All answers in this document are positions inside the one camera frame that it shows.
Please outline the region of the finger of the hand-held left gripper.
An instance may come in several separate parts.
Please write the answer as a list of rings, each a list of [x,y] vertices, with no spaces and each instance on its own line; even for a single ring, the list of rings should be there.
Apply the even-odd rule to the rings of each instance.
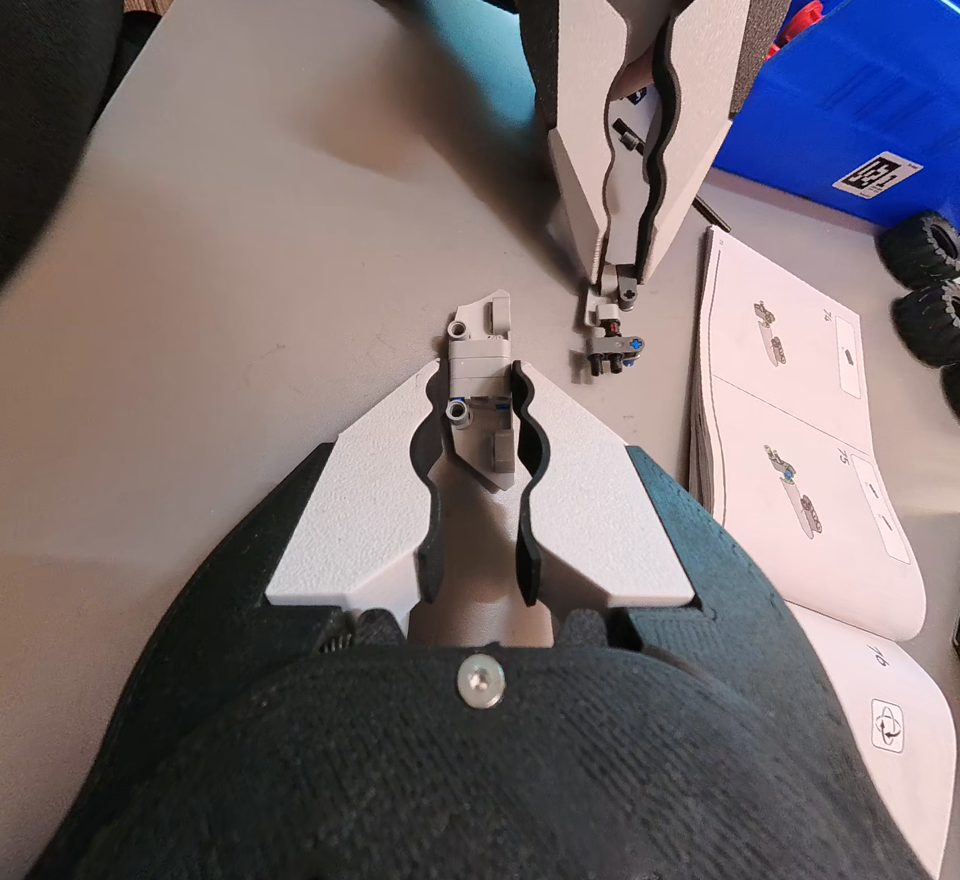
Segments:
[[[732,125],[731,102],[751,0],[676,4],[654,45],[659,109],[643,170],[649,197],[638,224],[636,276],[646,281],[676,238]]]
[[[557,122],[548,147],[575,248],[594,284],[610,228],[608,97],[625,61],[628,27],[608,0],[558,4]]]

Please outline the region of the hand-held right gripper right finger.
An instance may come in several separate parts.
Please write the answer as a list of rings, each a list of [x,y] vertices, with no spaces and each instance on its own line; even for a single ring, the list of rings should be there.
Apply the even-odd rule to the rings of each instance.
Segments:
[[[694,589],[617,432],[515,361],[519,502],[515,573],[527,606],[678,608]]]

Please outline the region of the red toy brick piece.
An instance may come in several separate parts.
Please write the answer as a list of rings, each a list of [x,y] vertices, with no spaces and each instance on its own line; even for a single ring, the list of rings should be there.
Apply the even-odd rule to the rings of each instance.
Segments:
[[[779,34],[771,43],[764,61],[774,57],[792,39],[801,34],[808,27],[819,22],[823,17],[824,5],[821,0],[812,0],[801,7],[790,17],[781,28]]]

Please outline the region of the grey brick assembly black pins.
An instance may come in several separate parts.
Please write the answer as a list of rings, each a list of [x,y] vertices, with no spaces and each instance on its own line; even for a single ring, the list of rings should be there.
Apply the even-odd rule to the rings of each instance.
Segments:
[[[605,270],[582,295],[582,355],[593,379],[629,370],[644,348],[642,336],[626,330],[637,304],[639,286],[617,268]]]

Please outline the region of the grey brick panel assembly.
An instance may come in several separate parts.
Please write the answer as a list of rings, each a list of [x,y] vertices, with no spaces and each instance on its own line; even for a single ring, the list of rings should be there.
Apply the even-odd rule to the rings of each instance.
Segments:
[[[455,455],[491,493],[517,478],[511,297],[496,289],[459,306],[446,328],[445,418]]]

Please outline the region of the open instruction booklet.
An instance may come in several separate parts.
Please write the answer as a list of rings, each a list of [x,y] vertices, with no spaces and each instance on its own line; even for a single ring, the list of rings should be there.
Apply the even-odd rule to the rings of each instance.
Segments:
[[[690,488],[796,615],[895,823],[940,877],[956,734],[902,642],[927,617],[874,454],[858,314],[706,233]]]

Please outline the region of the person's dark clothing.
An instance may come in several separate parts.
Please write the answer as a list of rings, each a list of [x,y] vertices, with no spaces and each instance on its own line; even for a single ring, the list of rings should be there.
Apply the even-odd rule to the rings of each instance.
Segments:
[[[55,213],[99,114],[123,0],[1,0],[1,281]]]

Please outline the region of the grey desk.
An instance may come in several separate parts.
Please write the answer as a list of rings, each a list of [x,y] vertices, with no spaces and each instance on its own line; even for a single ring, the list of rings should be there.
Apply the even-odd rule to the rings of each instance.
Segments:
[[[706,226],[641,292],[637,368],[588,384],[517,24],[174,0],[2,298],[5,709],[110,712],[213,546],[492,289],[516,356],[687,481]]]

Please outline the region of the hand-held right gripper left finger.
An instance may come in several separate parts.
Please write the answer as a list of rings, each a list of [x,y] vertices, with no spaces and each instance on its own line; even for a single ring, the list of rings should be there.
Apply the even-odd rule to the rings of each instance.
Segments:
[[[274,605],[413,610],[443,578],[432,360],[334,443],[266,588]]]

